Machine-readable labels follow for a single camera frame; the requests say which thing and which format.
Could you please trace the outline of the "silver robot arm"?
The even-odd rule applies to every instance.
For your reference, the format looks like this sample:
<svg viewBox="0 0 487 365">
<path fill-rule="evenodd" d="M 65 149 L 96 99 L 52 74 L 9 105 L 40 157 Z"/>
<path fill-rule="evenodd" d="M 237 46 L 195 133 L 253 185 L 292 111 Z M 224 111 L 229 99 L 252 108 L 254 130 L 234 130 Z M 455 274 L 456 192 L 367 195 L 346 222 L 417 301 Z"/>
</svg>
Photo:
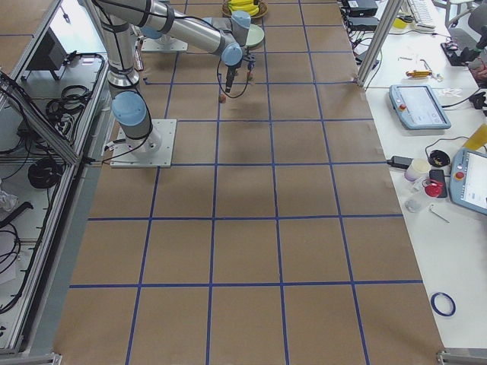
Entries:
<svg viewBox="0 0 487 365">
<path fill-rule="evenodd" d="M 108 56 L 111 110 L 125 134 L 130 153 L 150 154 L 157 151 L 162 142 L 139 90 L 131 27 L 148 31 L 150 37 L 168 35 L 219 56 L 228 68 L 226 93 L 231 91 L 241 64 L 247 62 L 252 67 L 255 62 L 246 46 L 251 17 L 244 11 L 238 11 L 229 18 L 201 19 L 180 13 L 171 5 L 158 1 L 95 1 L 93 5 Z"/>
<path fill-rule="evenodd" d="M 182 41 L 150 27 L 132 26 L 132 28 L 137 36 L 138 42 L 141 44 L 149 42 L 157 44 L 162 48 L 171 48 L 183 44 Z"/>
</svg>

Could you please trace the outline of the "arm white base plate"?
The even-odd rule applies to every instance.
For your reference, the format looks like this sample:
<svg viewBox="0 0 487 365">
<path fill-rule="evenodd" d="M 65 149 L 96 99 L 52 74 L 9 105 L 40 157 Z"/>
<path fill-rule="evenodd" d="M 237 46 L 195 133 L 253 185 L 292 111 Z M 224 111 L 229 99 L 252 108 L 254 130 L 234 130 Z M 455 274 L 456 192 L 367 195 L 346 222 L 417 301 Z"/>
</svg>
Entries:
<svg viewBox="0 0 487 365">
<path fill-rule="evenodd" d="M 170 36 L 162 36 L 157 39 L 145 38 L 142 43 L 143 52 L 186 52 L 187 49 L 188 43 L 185 43 Z"/>
<path fill-rule="evenodd" d="M 153 130 L 144 144 L 137 148 L 135 140 L 116 144 L 115 158 L 109 160 L 112 168 L 171 167 L 177 121 L 175 119 L 153 119 Z"/>
</svg>

